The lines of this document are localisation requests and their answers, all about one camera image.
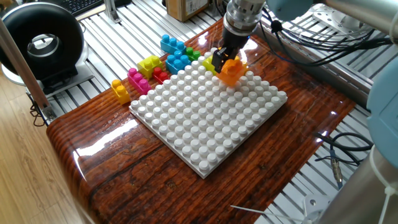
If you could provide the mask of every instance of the orange lego block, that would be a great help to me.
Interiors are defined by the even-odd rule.
[[[112,90],[121,105],[130,102],[130,96],[120,80],[112,81]]]
[[[242,63],[239,59],[229,59],[225,62],[221,73],[217,77],[229,86],[235,86],[236,82],[248,70],[247,63]]]

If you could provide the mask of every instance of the glossy table surface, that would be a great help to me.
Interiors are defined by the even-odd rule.
[[[202,54],[210,51],[222,45],[222,28],[218,21],[185,44]],[[331,132],[354,107],[326,83],[279,60],[259,37],[252,36],[240,56],[289,99],[206,179],[111,90],[50,124],[47,135],[70,190],[94,221],[253,223],[257,214],[230,205],[264,210],[320,145],[312,133]],[[123,83],[131,100],[137,99],[137,91]]]

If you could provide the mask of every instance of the yellow lego brick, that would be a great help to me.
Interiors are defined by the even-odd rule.
[[[120,80],[113,80],[112,81],[112,90],[113,90],[113,93],[114,93],[114,95],[117,97],[118,96],[118,94],[116,93],[116,88],[118,87],[118,86],[121,86],[122,85],[122,83],[120,82]]]
[[[206,70],[213,72],[213,75],[217,75],[216,71],[214,70],[214,65],[211,64],[212,60],[213,56],[210,56],[203,61],[202,65],[206,68]]]
[[[152,72],[154,72],[154,68],[156,67],[163,69],[162,62],[160,61],[159,57],[155,55],[145,58],[137,65],[139,73],[148,79],[152,78]]]
[[[111,86],[115,97],[121,105],[130,102],[130,96],[126,88],[121,84],[120,80],[113,80]]]

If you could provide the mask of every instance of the cardboard box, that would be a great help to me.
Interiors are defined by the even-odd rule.
[[[209,5],[209,0],[166,0],[167,13],[184,22]]]

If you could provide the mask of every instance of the metal bracket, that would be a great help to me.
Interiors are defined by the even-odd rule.
[[[317,9],[313,12],[312,17],[324,26],[327,26],[336,32],[352,34],[352,37],[361,36],[361,33],[359,32],[361,30],[363,30],[363,32],[367,32],[369,30],[366,28],[367,25],[327,6],[322,6]]]
[[[46,116],[50,121],[53,121],[55,118],[57,118],[57,115],[55,115],[50,105],[46,106],[44,109],[42,109],[42,111],[44,116]]]
[[[325,195],[308,195],[304,198],[304,222],[316,223],[329,206],[330,198]]]
[[[105,14],[115,23],[121,22],[118,12],[116,11],[116,6],[114,5],[114,0],[104,0],[105,2]]]

